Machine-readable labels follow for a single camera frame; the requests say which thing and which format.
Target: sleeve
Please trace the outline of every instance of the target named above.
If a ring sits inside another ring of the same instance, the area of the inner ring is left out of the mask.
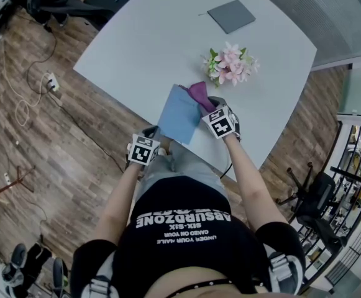
[[[98,273],[100,266],[117,246],[107,240],[92,240],[80,246],[73,257],[70,290],[72,298],[80,298],[82,291]]]
[[[306,258],[296,230],[283,222],[270,222],[261,226],[255,233],[260,242],[280,251],[285,255],[293,255],[300,260],[303,271],[306,269]]]

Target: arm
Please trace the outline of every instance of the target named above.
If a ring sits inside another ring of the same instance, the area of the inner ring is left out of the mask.
[[[248,221],[254,230],[270,222],[287,223],[273,202],[258,169],[233,133],[224,137]]]
[[[98,226],[94,231],[94,240],[107,240],[118,245],[126,228],[137,176],[141,168],[140,164],[131,163],[121,176],[100,216]]]

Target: flower bouquet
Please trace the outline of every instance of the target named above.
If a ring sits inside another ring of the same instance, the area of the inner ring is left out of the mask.
[[[211,56],[204,58],[203,70],[214,82],[216,87],[225,80],[231,80],[235,86],[238,82],[247,81],[253,71],[257,73],[259,64],[257,60],[248,55],[247,48],[239,49],[238,44],[230,45],[226,42],[226,48],[216,53],[210,49]]]

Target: table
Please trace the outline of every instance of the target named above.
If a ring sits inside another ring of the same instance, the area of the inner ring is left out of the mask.
[[[260,71],[235,88],[215,88],[238,115],[242,146],[259,168],[298,102],[316,47],[269,0],[240,0],[256,21],[225,34],[206,13],[233,0],[130,0],[100,31],[74,69],[151,124],[157,124],[173,84],[209,81],[201,55],[225,41],[247,47]],[[220,171],[230,164],[222,140],[200,124],[189,145]],[[231,170],[227,174],[235,179]]]

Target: gray notebook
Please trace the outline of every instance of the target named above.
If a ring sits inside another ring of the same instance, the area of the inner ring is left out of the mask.
[[[208,14],[227,34],[256,20],[254,15],[239,0],[215,7],[209,10]]]

